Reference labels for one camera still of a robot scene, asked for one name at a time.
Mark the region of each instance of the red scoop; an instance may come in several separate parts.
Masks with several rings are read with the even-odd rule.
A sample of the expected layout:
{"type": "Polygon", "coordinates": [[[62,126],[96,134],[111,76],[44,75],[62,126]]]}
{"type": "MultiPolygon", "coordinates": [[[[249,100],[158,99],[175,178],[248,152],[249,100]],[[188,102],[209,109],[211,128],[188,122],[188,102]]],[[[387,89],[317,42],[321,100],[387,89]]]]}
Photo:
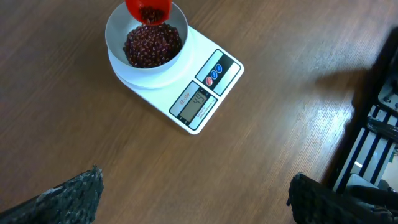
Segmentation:
{"type": "Polygon", "coordinates": [[[170,11],[172,9],[172,0],[125,0],[126,6],[130,14],[139,22],[147,24],[147,21],[143,20],[141,13],[139,12],[142,7],[152,7],[154,9],[160,9],[164,11],[164,16],[159,21],[147,24],[156,26],[162,24],[164,21],[169,19],[170,11]]]}

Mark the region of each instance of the kitchen scale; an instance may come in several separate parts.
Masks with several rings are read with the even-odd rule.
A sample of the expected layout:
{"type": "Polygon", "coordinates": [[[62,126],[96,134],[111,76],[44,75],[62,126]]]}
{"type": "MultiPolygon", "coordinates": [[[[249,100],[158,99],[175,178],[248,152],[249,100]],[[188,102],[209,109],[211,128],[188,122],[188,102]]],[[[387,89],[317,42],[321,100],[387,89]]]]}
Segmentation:
{"type": "Polygon", "coordinates": [[[136,78],[110,50],[108,55],[128,88],[190,134],[203,129],[244,70],[242,63],[192,27],[178,60],[155,77],[136,78]]]}

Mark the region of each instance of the digital display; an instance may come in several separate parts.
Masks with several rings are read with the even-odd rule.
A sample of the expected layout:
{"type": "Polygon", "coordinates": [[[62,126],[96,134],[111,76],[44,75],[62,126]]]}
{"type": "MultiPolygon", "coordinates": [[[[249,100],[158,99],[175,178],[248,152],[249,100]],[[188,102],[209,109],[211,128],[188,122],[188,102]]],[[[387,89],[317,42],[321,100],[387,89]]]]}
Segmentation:
{"type": "Polygon", "coordinates": [[[188,105],[181,112],[180,116],[191,122],[194,115],[198,112],[201,106],[205,103],[207,97],[201,92],[196,92],[192,99],[189,101],[188,105]]]}

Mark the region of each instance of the white bowl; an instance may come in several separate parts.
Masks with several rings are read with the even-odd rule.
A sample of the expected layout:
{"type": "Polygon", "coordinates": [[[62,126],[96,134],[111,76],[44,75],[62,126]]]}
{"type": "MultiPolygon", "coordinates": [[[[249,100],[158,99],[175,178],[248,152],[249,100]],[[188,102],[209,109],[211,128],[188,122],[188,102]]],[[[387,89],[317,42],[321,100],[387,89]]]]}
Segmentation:
{"type": "Polygon", "coordinates": [[[140,26],[141,23],[131,16],[130,12],[127,10],[126,3],[119,5],[108,19],[105,28],[106,45],[111,53],[123,64],[122,66],[126,66],[125,69],[131,70],[132,75],[134,73],[156,74],[164,72],[178,60],[188,36],[187,18],[185,18],[184,13],[176,4],[172,3],[170,19],[165,21],[165,23],[177,28],[180,34],[182,48],[172,60],[161,66],[154,68],[136,68],[131,66],[127,61],[126,54],[123,51],[124,43],[128,33],[140,26]]]}

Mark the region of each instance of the wood grain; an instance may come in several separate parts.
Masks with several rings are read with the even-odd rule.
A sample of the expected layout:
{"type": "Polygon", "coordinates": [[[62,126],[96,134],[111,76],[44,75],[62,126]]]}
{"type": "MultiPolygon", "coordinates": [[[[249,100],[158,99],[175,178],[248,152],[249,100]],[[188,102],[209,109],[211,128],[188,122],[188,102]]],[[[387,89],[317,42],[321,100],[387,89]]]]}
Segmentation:
{"type": "Polygon", "coordinates": [[[175,1],[245,72],[191,136],[121,84],[104,28],[122,1],[0,0],[0,211],[93,164],[95,223],[291,223],[398,21],[393,0],[175,1]]]}

